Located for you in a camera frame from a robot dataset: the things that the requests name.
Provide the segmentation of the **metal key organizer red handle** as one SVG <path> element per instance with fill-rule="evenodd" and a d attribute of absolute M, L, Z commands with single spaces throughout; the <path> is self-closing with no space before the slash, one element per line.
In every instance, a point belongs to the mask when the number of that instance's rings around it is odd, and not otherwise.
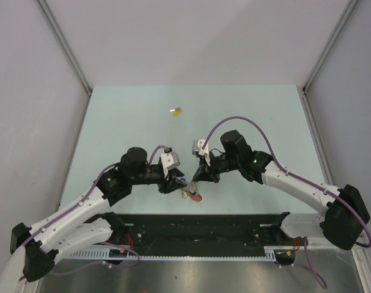
<path fill-rule="evenodd" d="M 186 186 L 181 189 L 181 196 L 184 199 L 190 198 L 196 202 L 202 201 L 202 196 L 199 194 L 197 185 L 194 181 L 186 183 Z"/>

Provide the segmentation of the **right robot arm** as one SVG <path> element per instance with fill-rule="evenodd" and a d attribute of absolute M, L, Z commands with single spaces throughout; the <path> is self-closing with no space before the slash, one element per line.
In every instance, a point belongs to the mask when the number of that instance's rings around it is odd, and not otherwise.
<path fill-rule="evenodd" d="M 285 245 L 297 237 L 321 237 L 343 250 L 351 250 L 370 220 L 357 188 L 315 183 L 278 166 L 272 155 L 253 150 L 236 130 L 224 133 L 220 141 L 224 152 L 215 156 L 204 139 L 193 143 L 199 167 L 193 181 L 218 183 L 222 173 L 239 171 L 249 182 L 281 190 L 310 206 L 315 213 L 284 212 L 279 216 L 271 237 Z"/>

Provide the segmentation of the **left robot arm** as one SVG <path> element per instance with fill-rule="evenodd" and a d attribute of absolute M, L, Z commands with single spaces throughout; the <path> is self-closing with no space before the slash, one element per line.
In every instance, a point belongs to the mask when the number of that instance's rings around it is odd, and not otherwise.
<path fill-rule="evenodd" d="M 132 147 L 119 162 L 104 168 L 74 202 L 31 226 L 14 226 L 10 252 L 24 248 L 22 277 L 28 282 L 39 280 L 67 253 L 100 242 L 121 242 L 125 225 L 107 209 L 130 195 L 133 186 L 155 184 L 162 194 L 186 188 L 179 165 L 177 153 L 169 147 L 157 164 L 148 162 L 146 150 Z"/>

